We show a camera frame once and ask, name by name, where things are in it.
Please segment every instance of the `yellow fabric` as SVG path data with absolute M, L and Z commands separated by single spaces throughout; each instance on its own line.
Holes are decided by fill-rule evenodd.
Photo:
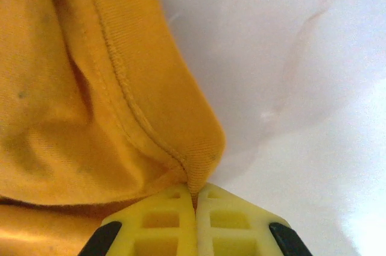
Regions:
M 224 136 L 159 0 L 0 0 L 0 255 L 76 255 L 109 213 L 187 182 Z

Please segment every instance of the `stitched seam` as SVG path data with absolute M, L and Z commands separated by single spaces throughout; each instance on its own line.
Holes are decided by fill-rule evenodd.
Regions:
M 151 125 L 150 125 L 150 123 L 149 123 L 149 121 L 147 121 L 147 119 L 146 119 L 146 117 L 145 117 L 145 115 L 144 115 L 144 113 L 142 112 L 142 110 L 139 108 L 139 106 L 135 103 L 135 100 L 134 100 L 134 97 L 132 96 L 132 94 L 131 94 L 131 91 L 130 91 L 130 88 L 129 88 L 129 86 L 127 87 L 127 89 L 128 89 L 128 94 L 130 95 L 130 96 L 127 96 L 126 94 L 125 94 L 125 92 L 123 91 L 124 89 L 123 89 L 123 86 L 122 86 L 122 84 L 121 84 L 121 82 L 119 81 L 119 79 L 118 79 L 118 76 L 117 76 L 117 73 L 116 73 L 116 68 L 115 68 L 115 65 L 114 65 L 114 56 L 112 55 L 112 52 L 114 52 L 114 51 L 116 51 L 116 49 L 115 49 L 115 47 L 114 47 L 114 45 L 111 43 L 111 41 L 110 40 L 108 40 L 108 33 L 107 33 L 107 28 L 106 28 L 106 26 L 104 25 L 104 22 L 103 22 L 103 20 L 102 20 L 102 15 L 101 15 L 101 13 L 100 13 L 100 10 L 99 10 L 99 8 L 98 8 L 98 6 L 97 6 L 97 4 L 96 4 L 96 2 L 95 2 L 95 0 L 91 0 L 91 2 L 92 2 L 92 5 L 93 5 L 93 7 L 94 7 L 94 9 L 95 9 L 95 12 L 96 12 L 96 15 L 97 15 L 97 17 L 98 17 L 98 21 L 99 21 L 99 25 L 100 25 L 100 28 L 101 28 L 101 32 L 102 32 L 102 35 L 103 35 L 103 39 L 104 39 L 104 42 L 105 42 L 105 46 L 106 46 L 106 50 L 107 50 L 107 53 L 108 53 L 108 56 L 109 56 L 109 59 L 110 59 L 110 61 L 111 61 L 111 63 L 112 63 L 112 67 L 113 67 L 113 72 L 114 72 L 114 74 L 115 74 L 115 78 L 116 78 L 116 80 L 117 80 L 117 82 L 118 82 L 118 85 L 120 86 L 120 88 L 121 88 L 121 92 L 122 92 L 122 94 L 123 94 L 123 96 L 124 96 L 124 98 L 125 98 L 125 101 L 126 101 L 126 103 L 127 103 L 127 106 L 129 107 L 129 109 L 131 110 L 131 112 L 132 112 L 132 114 L 134 115 L 134 118 L 135 118 L 135 121 L 139 124 L 139 126 L 141 127 L 141 129 L 145 132 L 145 134 L 160 148 L 160 149 L 162 149 L 163 151 L 165 151 L 168 155 L 170 155 L 172 158 L 174 158 L 174 159 L 176 159 L 179 163 L 180 163 L 180 165 L 181 165 L 181 167 L 182 167 L 182 169 L 185 171 L 185 173 L 186 173 L 186 175 L 188 175 L 188 173 L 187 173 L 187 171 L 186 171 L 186 169 L 185 169 L 185 167 L 182 165 L 182 163 L 184 163 L 185 161 L 184 161 L 184 159 L 183 159 L 183 157 L 182 157 L 182 155 L 179 153 L 179 152 L 177 152 L 175 149 L 173 149 L 172 147 L 170 147 L 167 143 L 165 143 L 162 139 L 159 139 L 159 140 L 156 140 L 156 139 L 154 139 L 154 137 L 151 135 L 151 133 L 153 133 L 153 134 L 156 134 L 157 135 L 157 133 L 155 133 L 155 131 L 153 130 L 153 128 L 151 127 Z M 115 59 L 116 59 L 116 61 L 120 61 L 120 62 L 122 62 L 122 60 L 121 60 L 121 57 L 119 56 L 119 53 L 118 52 L 114 52 L 115 54 L 116 54 L 116 56 L 115 56 Z M 98 68 L 98 66 L 97 66 L 97 64 L 96 64 L 96 62 L 94 61 L 94 64 L 95 64 L 95 67 L 96 67 L 96 69 L 97 69 L 97 71 L 98 71 L 98 76 L 100 77 L 100 82 L 103 84 L 103 89 L 104 89 L 104 91 L 105 91 L 105 95 L 106 95 L 106 97 L 109 99 L 109 102 L 113 105 L 113 103 L 112 103 L 112 100 L 111 100 L 111 98 L 110 98 L 110 96 L 109 96 L 109 92 L 107 91 L 107 89 L 106 89 L 106 82 L 103 80 L 103 76 L 102 76 L 102 74 L 101 74 L 101 72 L 100 72 L 100 70 L 99 70 L 99 68 Z M 140 114 L 137 114 L 136 112 L 135 112 L 135 110 L 134 110 L 134 108 L 136 108 L 138 111 L 139 111 L 139 113 Z M 118 116 L 118 113 L 114 113 L 115 115 L 114 115 L 114 118 L 116 119 L 116 121 L 117 121 L 117 126 L 124 132 L 124 134 L 130 139 L 130 136 L 128 135 L 128 132 L 126 132 L 126 130 L 125 130 L 125 128 L 123 127 L 123 125 L 122 125 L 122 121 L 120 120 L 120 118 L 119 118 L 119 116 Z M 138 117 L 142 117 L 146 122 L 144 123 L 145 125 L 147 125 L 147 129 L 149 129 L 149 131 L 146 129 L 146 127 L 142 124 L 142 122 L 139 120 L 139 118 Z
M 72 0 L 69 0 L 69 4 L 71 5 L 72 9 L 74 10 L 75 13 L 77 13 L 77 17 L 80 18 L 80 14 L 79 12 L 77 11 L 77 9 L 75 8 L 75 5 L 72 3 Z M 105 97 L 107 98 L 107 100 L 109 101 L 109 105 L 107 106 L 107 108 L 110 110 L 110 112 L 112 113 L 112 116 L 114 118 L 114 123 L 116 125 L 116 127 L 123 133 L 123 135 L 126 136 L 126 139 L 133 145 L 133 147 L 135 149 L 137 149 L 138 151 L 140 151 L 141 149 L 139 149 L 132 141 L 131 141 L 131 137 L 130 135 L 125 132 L 125 129 L 123 128 L 122 124 L 121 124 L 121 121 L 119 120 L 118 118 L 118 113 L 116 113 L 116 109 L 115 109 L 115 106 L 113 105 L 113 102 L 109 96 L 109 92 L 107 90 L 107 87 L 106 87 L 106 82 L 100 72 L 100 69 L 98 67 L 98 63 L 95 61 L 95 56 L 93 56 L 93 54 L 90 52 L 92 50 L 92 48 L 90 47 L 90 44 L 89 44 L 89 41 L 88 41 L 88 36 L 87 36 L 87 32 L 86 32 L 86 28 L 85 28 L 85 25 L 84 23 L 82 23 L 81 20 L 79 20 L 79 24 L 80 24 L 80 30 L 83 34 L 83 42 L 84 44 L 87 46 L 85 52 L 87 52 L 89 55 L 90 55 L 90 58 L 95 66 L 95 69 L 97 71 L 97 77 L 98 77 L 98 82 L 100 83 L 101 87 L 103 88 L 103 92 L 104 92 L 104 95 Z M 173 167 L 170 169 L 170 171 L 174 172 L 176 170 L 178 170 L 180 167 Z

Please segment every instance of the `grid pattern plastic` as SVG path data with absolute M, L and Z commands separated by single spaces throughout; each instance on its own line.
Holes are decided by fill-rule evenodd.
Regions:
M 102 225 L 113 221 L 122 228 L 107 256 L 197 256 L 195 214 L 185 185 L 141 200 Z
M 213 184 L 198 196 L 196 211 L 199 256 L 283 256 L 269 229 L 288 223 Z

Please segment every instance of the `white surface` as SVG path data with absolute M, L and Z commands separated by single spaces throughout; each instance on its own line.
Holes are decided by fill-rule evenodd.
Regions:
M 386 255 L 386 0 L 163 0 L 226 131 L 211 181 L 315 255 Z

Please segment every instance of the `stitching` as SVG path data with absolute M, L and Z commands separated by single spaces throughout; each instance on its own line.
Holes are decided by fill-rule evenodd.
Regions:
M 156 140 L 156 139 L 150 134 L 150 133 L 153 133 L 155 136 L 157 136 L 157 134 L 154 132 L 153 128 L 151 127 L 149 121 L 147 121 L 147 119 L 146 119 L 144 113 L 143 113 L 142 110 L 138 107 L 138 105 L 135 103 L 135 99 L 134 99 L 134 97 L 131 95 L 131 92 L 130 92 L 130 87 L 127 86 L 129 96 L 126 96 L 125 93 L 123 92 L 123 86 L 122 86 L 121 82 L 119 81 L 118 76 L 117 76 L 117 74 L 116 74 L 116 69 L 115 69 L 115 67 L 114 67 L 114 56 L 113 56 L 112 54 L 113 54 L 113 53 L 115 54 L 115 60 L 116 60 L 116 61 L 122 62 L 121 57 L 119 56 L 119 53 L 116 52 L 115 47 L 112 45 L 111 41 L 108 40 L 108 32 L 107 32 L 107 28 L 106 28 L 106 26 L 104 25 L 102 16 L 101 16 L 101 14 L 100 14 L 100 11 L 99 11 L 99 9 L 98 9 L 98 6 L 97 6 L 95 0 L 91 0 L 91 1 L 92 1 L 92 5 L 93 5 L 93 7 L 94 7 L 94 9 L 95 9 L 95 13 L 96 13 L 96 15 L 97 15 L 97 17 L 98 17 L 99 25 L 100 25 L 100 28 L 101 28 L 101 32 L 102 32 L 102 35 L 103 35 L 104 42 L 105 42 L 105 44 L 106 44 L 106 49 L 107 49 L 107 53 L 108 53 L 109 59 L 110 59 L 110 61 L 111 61 L 111 63 L 112 63 L 112 67 L 113 67 L 113 72 L 114 72 L 114 74 L 115 74 L 115 78 L 116 78 L 116 80 L 117 80 L 117 82 L 118 82 L 118 85 L 119 85 L 120 88 L 121 88 L 121 92 L 122 92 L 122 94 L 123 94 L 123 96 L 124 96 L 124 98 L 125 98 L 125 101 L 126 101 L 128 107 L 129 107 L 129 109 L 131 110 L 132 114 L 134 115 L 134 118 L 135 118 L 136 122 L 139 124 L 139 126 L 142 128 L 142 130 L 145 132 L 145 134 L 146 134 L 146 135 L 147 135 L 147 136 L 148 136 L 148 137 L 149 137 L 149 138 L 150 138 L 150 139 L 151 139 L 151 140 L 152 140 L 152 141 L 153 141 L 160 149 L 162 149 L 163 151 L 165 151 L 168 155 L 170 155 L 172 158 L 176 159 L 176 160 L 180 163 L 182 169 L 183 169 L 183 170 L 185 171 L 185 173 L 188 175 L 188 173 L 187 173 L 185 167 L 182 165 L 182 163 L 185 162 L 184 159 L 183 159 L 183 157 L 182 157 L 182 155 L 181 155 L 179 152 L 177 152 L 175 149 L 173 149 L 172 147 L 170 147 L 169 145 L 167 145 L 162 139 Z M 87 37 L 86 37 L 86 33 L 85 33 L 84 28 L 82 29 L 82 32 L 83 32 L 83 34 L 84 34 L 84 37 L 87 38 Z M 101 74 L 101 72 L 100 72 L 100 70 L 99 70 L 99 68 L 98 68 L 98 66 L 97 66 L 97 63 L 96 63 L 94 60 L 93 60 L 93 63 L 95 64 L 95 68 L 96 68 L 96 70 L 97 70 L 97 74 L 98 74 L 98 77 L 99 77 L 99 81 L 100 81 L 100 83 L 103 85 L 104 94 L 105 94 L 105 96 L 109 99 L 109 102 L 111 103 L 112 108 L 114 109 L 113 114 L 114 114 L 114 118 L 115 118 L 117 127 L 120 128 L 121 131 L 124 132 L 124 134 L 127 136 L 128 139 L 130 139 L 130 136 L 129 136 L 128 132 L 126 132 L 125 128 L 123 127 L 122 121 L 120 120 L 120 118 L 119 118 L 119 116 L 118 116 L 118 113 L 116 112 L 116 109 L 114 108 L 114 105 L 113 105 L 113 103 L 112 103 L 112 100 L 111 100 L 111 98 L 110 98 L 110 96 L 109 96 L 109 93 L 108 93 L 108 91 L 107 91 L 107 88 L 106 88 L 106 82 L 103 80 L 102 74 Z M 137 114 L 137 113 L 135 112 L 134 108 L 136 108 L 140 114 Z M 144 126 L 144 125 L 142 124 L 142 122 L 139 120 L 139 117 L 142 117 L 142 118 L 145 120 L 144 125 L 146 125 L 147 128 L 145 128 L 145 126 Z
M 69 3 L 72 5 L 72 9 L 76 12 L 77 9 L 74 8 L 74 4 L 72 3 L 71 0 L 69 0 Z M 81 29 L 81 32 L 82 32 L 83 35 L 84 35 L 84 39 L 85 39 L 85 40 L 84 40 L 84 43 L 85 43 L 85 45 L 87 46 L 87 51 L 86 51 L 86 52 L 88 52 L 89 55 L 92 55 L 92 54 L 90 54 L 90 50 L 92 50 L 92 49 L 90 48 L 89 41 L 87 40 L 88 37 L 87 37 L 87 35 L 86 35 L 86 29 L 85 29 L 84 24 L 83 24 L 82 22 L 80 22 L 80 29 Z M 118 119 L 118 116 L 117 116 L 117 114 L 115 113 L 115 108 L 114 108 L 113 102 L 112 102 L 112 100 L 111 100 L 111 98 L 110 98 L 110 96 L 109 96 L 109 93 L 108 93 L 108 91 L 107 91 L 107 88 L 106 88 L 106 82 L 105 82 L 105 80 L 103 79 L 103 77 L 101 76 L 101 72 L 100 72 L 100 70 L 99 70 L 99 68 L 98 68 L 97 62 L 94 60 L 94 57 L 93 57 L 93 56 L 90 56 L 90 57 L 92 58 L 92 61 L 93 61 L 94 65 L 95 65 L 95 69 L 96 69 L 97 74 L 98 74 L 98 81 L 99 81 L 99 83 L 101 84 L 101 86 L 102 86 L 102 88 L 103 88 L 103 91 L 104 91 L 104 94 L 105 94 L 106 98 L 108 99 L 108 101 L 109 101 L 109 103 L 110 103 L 110 105 L 109 105 L 107 108 L 108 108 L 108 109 L 110 110 L 110 112 L 113 114 L 114 122 L 115 122 L 116 126 L 118 127 L 119 130 L 121 130 L 121 131 L 124 133 L 125 136 L 127 136 L 129 142 L 130 142 L 137 150 L 140 151 L 140 149 L 139 149 L 134 143 L 131 142 L 131 140 L 130 140 L 131 137 L 130 137 L 130 136 L 125 132 L 125 130 L 123 129 L 123 126 L 121 125 L 120 120 Z M 169 170 L 169 173 L 175 173 L 175 172 L 178 171 L 179 169 L 180 169 L 179 166 L 173 167 L 173 168 L 171 168 L 171 169 Z M 159 180 L 154 180 L 154 181 L 153 181 L 152 183 L 150 183 L 150 184 L 156 183 L 156 182 L 158 182 L 158 181 L 159 181 Z M 146 191 L 147 191 L 147 188 L 145 189 L 144 192 L 137 192 L 137 193 L 135 193 L 133 196 L 140 197 L 140 195 L 141 195 L 141 194 L 144 194 Z M 119 199 L 119 201 L 121 201 L 121 200 L 122 200 L 122 197 L 116 198 L 115 201 L 118 201 L 118 199 Z

